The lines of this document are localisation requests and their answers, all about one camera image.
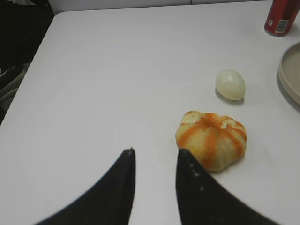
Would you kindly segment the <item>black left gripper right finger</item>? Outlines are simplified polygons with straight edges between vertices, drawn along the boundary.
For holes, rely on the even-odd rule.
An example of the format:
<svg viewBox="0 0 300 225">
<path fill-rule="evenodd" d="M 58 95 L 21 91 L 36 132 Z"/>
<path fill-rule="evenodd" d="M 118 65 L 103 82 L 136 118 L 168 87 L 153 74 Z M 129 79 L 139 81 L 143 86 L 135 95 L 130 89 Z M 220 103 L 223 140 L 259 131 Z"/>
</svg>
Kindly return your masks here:
<svg viewBox="0 0 300 225">
<path fill-rule="evenodd" d="M 183 225 L 274 225 L 222 187 L 189 150 L 180 149 L 176 196 Z"/>
</svg>

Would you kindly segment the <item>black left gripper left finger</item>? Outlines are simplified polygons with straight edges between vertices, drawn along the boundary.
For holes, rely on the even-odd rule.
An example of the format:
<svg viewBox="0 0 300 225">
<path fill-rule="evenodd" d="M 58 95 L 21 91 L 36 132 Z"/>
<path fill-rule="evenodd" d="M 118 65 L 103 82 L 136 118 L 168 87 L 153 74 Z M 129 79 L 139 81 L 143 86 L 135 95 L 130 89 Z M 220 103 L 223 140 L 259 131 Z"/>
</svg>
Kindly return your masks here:
<svg viewBox="0 0 300 225">
<path fill-rule="evenodd" d="M 135 195 L 135 151 L 124 150 L 105 175 L 41 225 L 127 225 Z"/>
</svg>

